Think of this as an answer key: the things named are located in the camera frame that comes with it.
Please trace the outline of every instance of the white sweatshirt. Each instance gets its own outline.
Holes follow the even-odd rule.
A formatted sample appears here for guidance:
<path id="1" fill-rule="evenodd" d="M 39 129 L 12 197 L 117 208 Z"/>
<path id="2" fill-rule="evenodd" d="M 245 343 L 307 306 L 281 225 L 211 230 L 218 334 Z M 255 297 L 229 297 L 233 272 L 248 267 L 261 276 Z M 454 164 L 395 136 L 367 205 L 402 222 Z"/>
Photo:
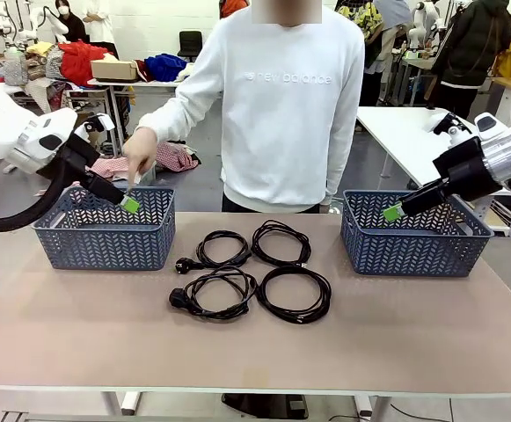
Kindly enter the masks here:
<path id="1" fill-rule="evenodd" d="M 223 91 L 224 193 L 263 213 L 329 204 L 353 141 L 361 30 L 324 7 L 321 25 L 253 24 L 251 7 L 214 28 L 176 98 L 143 116 L 160 142 L 185 139 Z"/>

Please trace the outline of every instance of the blue plastic basket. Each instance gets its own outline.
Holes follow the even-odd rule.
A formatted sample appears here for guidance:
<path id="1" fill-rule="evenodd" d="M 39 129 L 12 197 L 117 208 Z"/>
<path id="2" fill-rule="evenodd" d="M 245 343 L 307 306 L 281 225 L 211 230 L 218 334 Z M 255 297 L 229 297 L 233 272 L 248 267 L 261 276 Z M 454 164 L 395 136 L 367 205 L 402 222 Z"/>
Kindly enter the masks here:
<path id="1" fill-rule="evenodd" d="M 34 224 L 53 268 L 160 270 L 175 236 L 173 190 L 137 187 L 136 214 L 71 187 Z"/>
<path id="2" fill-rule="evenodd" d="M 387 222 L 383 210 L 409 192 L 345 191 L 341 235 L 365 275 L 466 277 L 493 232 L 457 197 Z"/>

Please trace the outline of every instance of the black chair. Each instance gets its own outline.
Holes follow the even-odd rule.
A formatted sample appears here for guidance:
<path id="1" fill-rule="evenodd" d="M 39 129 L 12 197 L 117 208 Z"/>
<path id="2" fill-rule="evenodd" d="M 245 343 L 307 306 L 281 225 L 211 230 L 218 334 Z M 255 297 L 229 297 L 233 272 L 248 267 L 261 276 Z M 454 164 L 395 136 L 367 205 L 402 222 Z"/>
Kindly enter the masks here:
<path id="1" fill-rule="evenodd" d="M 202 50 L 202 33 L 200 31 L 183 31 L 179 33 L 181 49 L 177 54 L 193 62 Z"/>

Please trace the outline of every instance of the plaid cloth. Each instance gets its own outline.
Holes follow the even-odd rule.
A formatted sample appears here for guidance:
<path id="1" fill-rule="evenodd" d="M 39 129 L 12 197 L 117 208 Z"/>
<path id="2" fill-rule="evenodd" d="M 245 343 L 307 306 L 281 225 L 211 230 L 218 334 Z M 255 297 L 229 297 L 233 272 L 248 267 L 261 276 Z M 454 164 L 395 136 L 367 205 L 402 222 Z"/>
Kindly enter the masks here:
<path id="1" fill-rule="evenodd" d="M 50 48 L 47 54 L 46 77 L 48 79 L 64 80 L 62 72 L 63 51 L 58 46 Z"/>
<path id="2" fill-rule="evenodd" d="M 199 165 L 199 162 L 193 160 L 184 147 L 167 142 L 157 147 L 156 161 L 157 165 L 175 172 L 192 170 Z M 103 178 L 128 178 L 128 159 L 125 157 L 100 158 L 91 167 L 91 170 Z"/>

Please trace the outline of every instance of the floor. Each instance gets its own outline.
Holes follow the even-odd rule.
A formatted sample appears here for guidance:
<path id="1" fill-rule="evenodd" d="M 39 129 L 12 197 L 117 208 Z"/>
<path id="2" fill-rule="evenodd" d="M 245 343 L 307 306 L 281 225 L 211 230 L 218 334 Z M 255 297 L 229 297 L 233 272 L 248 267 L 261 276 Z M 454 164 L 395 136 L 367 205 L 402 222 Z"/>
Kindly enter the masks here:
<path id="1" fill-rule="evenodd" d="M 158 106 L 150 98 L 138 97 L 133 111 L 131 127 L 143 113 Z M 219 137 L 221 131 L 221 105 L 215 104 L 207 118 L 196 127 L 188 143 L 198 150 L 202 166 L 185 174 L 160 174 L 158 184 L 177 190 L 179 211 L 214 211 L 221 206 L 222 182 Z M 368 134 L 355 135 L 343 189 L 376 189 L 378 175 L 383 166 L 384 153 Z M 408 177 L 394 169 L 393 177 L 385 183 L 388 189 L 405 188 Z M 35 193 L 46 186 L 38 177 L 28 177 L 19 172 L 5 176 L 0 172 L 0 216 L 14 214 L 31 205 Z M 484 259 L 511 288 L 511 240 L 493 239 L 485 249 Z M 349 397 L 307 397 L 310 416 L 326 421 L 333 415 L 354 415 Z M 407 412 L 450 420 L 449 402 L 446 399 L 396 399 L 394 404 Z M 511 398 L 487 400 L 453 400 L 456 422 L 511 422 Z M 37 413 L 104 414 L 105 408 L 99 393 L 34 393 L 0 391 L 1 411 L 31 411 Z M 220 403 L 218 395 L 146 394 L 140 414 L 229 418 L 236 413 Z M 394 410 L 389 422 L 410 420 Z"/>

